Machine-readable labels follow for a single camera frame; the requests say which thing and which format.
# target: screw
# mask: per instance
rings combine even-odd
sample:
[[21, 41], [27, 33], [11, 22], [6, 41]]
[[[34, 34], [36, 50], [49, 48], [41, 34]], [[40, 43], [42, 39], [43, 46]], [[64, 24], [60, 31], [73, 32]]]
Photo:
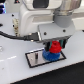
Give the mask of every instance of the screw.
[[44, 32], [44, 35], [47, 35], [47, 33], [46, 33], [46, 32]]
[[2, 46], [0, 46], [0, 52], [2, 52], [3, 51], [3, 47]]
[[2, 27], [3, 26], [3, 24], [2, 23], [0, 23], [0, 27]]
[[66, 30], [63, 30], [63, 32], [66, 32]]
[[12, 17], [14, 17], [14, 15], [12, 14]]

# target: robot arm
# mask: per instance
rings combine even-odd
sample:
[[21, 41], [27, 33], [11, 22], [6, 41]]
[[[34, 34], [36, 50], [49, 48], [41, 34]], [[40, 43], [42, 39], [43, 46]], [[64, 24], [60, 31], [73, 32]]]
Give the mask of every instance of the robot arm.
[[18, 26], [18, 33], [22, 38], [25, 36], [28, 38], [30, 33], [31, 35], [38, 33], [38, 41], [46, 42], [69, 38], [74, 34], [76, 29], [71, 15], [73, 10], [80, 7], [81, 0], [42, 0], [41, 2], [23, 0], [23, 2]]

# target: table surface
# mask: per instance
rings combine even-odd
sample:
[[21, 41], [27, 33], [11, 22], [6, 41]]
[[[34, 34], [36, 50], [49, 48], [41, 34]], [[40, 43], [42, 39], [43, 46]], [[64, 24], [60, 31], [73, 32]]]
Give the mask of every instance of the table surface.
[[[0, 15], [0, 31], [14, 35], [12, 19], [18, 18], [17, 13]], [[25, 53], [43, 48], [39, 43], [18, 41], [0, 36], [0, 46], [3, 51], [0, 52], [0, 84], [10, 84], [26, 78], [30, 78], [42, 73], [56, 70], [65, 66], [84, 61], [84, 33], [76, 32], [68, 41], [63, 53], [66, 60], [46, 64], [36, 68], [29, 68]]]

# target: black cable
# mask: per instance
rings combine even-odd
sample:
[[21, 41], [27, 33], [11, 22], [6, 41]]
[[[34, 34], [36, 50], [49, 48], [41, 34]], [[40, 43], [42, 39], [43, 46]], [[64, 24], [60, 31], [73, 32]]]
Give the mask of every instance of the black cable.
[[8, 35], [6, 33], [3, 33], [2, 31], [0, 31], [0, 35], [10, 38], [10, 39], [16, 39], [16, 40], [24, 40], [24, 41], [39, 41], [39, 36], [38, 33], [32, 33], [31, 35], [27, 35], [24, 37], [16, 37], [16, 36], [12, 36], [12, 35]]
[[7, 37], [7, 38], [10, 38], [10, 39], [18, 39], [18, 40], [23, 40], [24, 39], [24, 37], [16, 37], [16, 36], [8, 35], [6, 33], [3, 33], [2, 31], [0, 31], [0, 35], [2, 35], [4, 37]]

